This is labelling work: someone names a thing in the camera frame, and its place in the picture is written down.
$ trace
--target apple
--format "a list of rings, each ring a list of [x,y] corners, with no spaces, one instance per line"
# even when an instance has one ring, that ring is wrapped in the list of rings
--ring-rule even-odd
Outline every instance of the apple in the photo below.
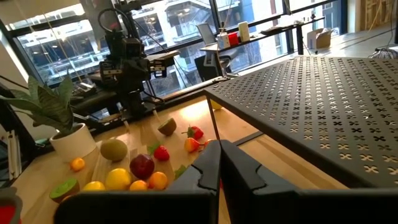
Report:
[[[131,172],[141,180],[146,180],[153,173],[155,163],[147,154],[139,154],[130,162]]]

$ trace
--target kiwi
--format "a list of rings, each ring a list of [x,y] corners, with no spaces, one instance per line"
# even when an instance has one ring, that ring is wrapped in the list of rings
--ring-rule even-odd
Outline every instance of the kiwi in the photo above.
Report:
[[[175,123],[174,118],[170,118],[167,121],[165,121],[162,125],[160,125],[157,130],[166,135],[170,136],[173,134],[173,132],[176,130],[177,124]]]
[[[62,200],[69,196],[73,195],[77,192],[79,192],[80,186],[79,182],[74,179],[68,179],[64,183],[56,186],[51,192],[50,192],[50,198],[57,203],[61,203]]]
[[[102,143],[100,151],[105,159],[118,162],[127,155],[127,146],[118,139],[109,139]]]

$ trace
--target green leaf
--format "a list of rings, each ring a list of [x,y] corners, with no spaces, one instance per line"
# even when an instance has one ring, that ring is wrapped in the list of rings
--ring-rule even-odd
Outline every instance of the green leaf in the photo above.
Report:
[[[147,146],[148,155],[153,155],[155,150],[160,146],[160,142],[157,142],[151,146]]]
[[[67,105],[70,101],[70,97],[72,96],[73,91],[73,82],[72,79],[67,75],[61,82],[58,88],[58,94],[64,105]]]
[[[20,90],[10,90],[10,91],[15,96],[15,98],[23,100],[32,100],[32,98],[24,91]]]
[[[39,105],[35,104],[33,101],[30,100],[17,99],[17,98],[4,98],[4,97],[0,97],[0,99],[7,101],[10,105],[15,106],[16,108],[19,108],[21,110],[27,110],[31,112],[42,111]]]
[[[42,116],[41,114],[36,114],[36,113],[27,114],[27,115],[30,116],[30,118],[32,118],[36,122],[35,125],[37,125],[37,126],[43,124],[43,125],[51,126],[55,129],[59,130],[61,133],[69,134],[71,132],[70,130],[65,129],[65,127],[63,126],[62,123],[60,123],[54,119],[51,119],[47,116]]]
[[[71,127],[73,113],[70,107],[64,106],[59,97],[52,95],[41,86],[38,87],[37,93],[39,94],[40,105],[43,108],[43,115],[60,122],[64,129]]]
[[[39,87],[40,85],[39,85],[38,81],[32,75],[29,75],[29,78],[27,80],[27,85],[29,87],[30,97],[35,102],[39,102],[39,97],[37,94],[37,87]]]
[[[184,165],[181,165],[178,170],[174,171],[174,180],[177,180],[185,171],[186,167]]]

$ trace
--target wooden table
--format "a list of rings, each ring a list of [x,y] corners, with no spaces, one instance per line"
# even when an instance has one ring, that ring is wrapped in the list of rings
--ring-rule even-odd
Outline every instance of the wooden table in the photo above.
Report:
[[[221,138],[231,142],[237,141],[257,130],[239,119],[237,116],[222,109],[215,111],[218,122],[218,130]],[[69,165],[63,163],[55,152],[36,158],[33,163],[22,173],[12,186],[17,188],[17,195],[23,201],[22,222],[32,224],[52,223],[52,216],[57,209],[57,204],[50,200],[49,192],[64,180],[77,178],[80,186],[99,180],[104,182],[108,171],[113,168],[123,167],[128,169],[128,162],[137,153],[145,153],[146,146],[156,141],[162,142],[170,153],[169,162],[156,163],[155,169],[162,170],[169,180],[174,179],[174,170],[181,165],[190,165],[199,152],[188,154],[183,149],[186,135],[180,134],[186,131],[188,125],[196,125],[202,128],[205,136],[200,142],[214,139],[215,132],[210,118],[205,97],[188,101],[181,105],[159,112],[159,117],[165,120],[173,117],[177,122],[177,130],[172,136],[164,137],[157,131],[158,121],[154,116],[129,125],[130,134],[126,133],[124,126],[116,128],[97,136],[98,145],[102,141],[117,138],[126,142],[129,147],[129,158],[120,163],[111,164],[105,160],[96,149],[84,157],[86,167],[80,172],[74,173]],[[321,170],[309,164],[293,152],[284,148],[268,136],[260,136],[241,146],[250,156],[257,159],[270,170],[291,183],[303,189],[341,189],[345,188],[336,180],[327,176]],[[220,223],[230,223],[224,194],[220,193]]]

